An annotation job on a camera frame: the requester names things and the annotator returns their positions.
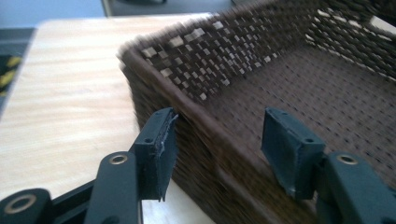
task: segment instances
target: clamp jaw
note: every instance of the clamp jaw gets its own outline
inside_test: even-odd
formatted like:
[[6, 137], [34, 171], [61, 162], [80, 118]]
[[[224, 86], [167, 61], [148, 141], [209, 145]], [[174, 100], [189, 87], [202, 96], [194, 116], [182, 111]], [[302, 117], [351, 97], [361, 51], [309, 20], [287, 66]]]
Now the clamp jaw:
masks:
[[104, 157], [95, 180], [52, 200], [26, 189], [0, 202], [0, 224], [143, 223], [142, 200], [165, 199], [177, 159], [172, 108], [155, 112], [129, 151]]
[[363, 159], [324, 154], [324, 142], [288, 113], [265, 109], [262, 152], [276, 179], [295, 200], [318, 193], [320, 224], [396, 223], [396, 193]]

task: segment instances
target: light wood surface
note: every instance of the light wood surface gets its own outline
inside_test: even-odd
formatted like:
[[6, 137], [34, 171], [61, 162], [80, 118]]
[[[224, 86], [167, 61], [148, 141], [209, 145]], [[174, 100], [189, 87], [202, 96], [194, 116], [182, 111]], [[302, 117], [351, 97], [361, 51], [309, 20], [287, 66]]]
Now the light wood surface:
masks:
[[[21, 189], [52, 198], [95, 178], [100, 160], [139, 130], [116, 55], [138, 35], [207, 14], [48, 21], [35, 32], [0, 120], [0, 200]], [[171, 182], [145, 223], [212, 223]]]

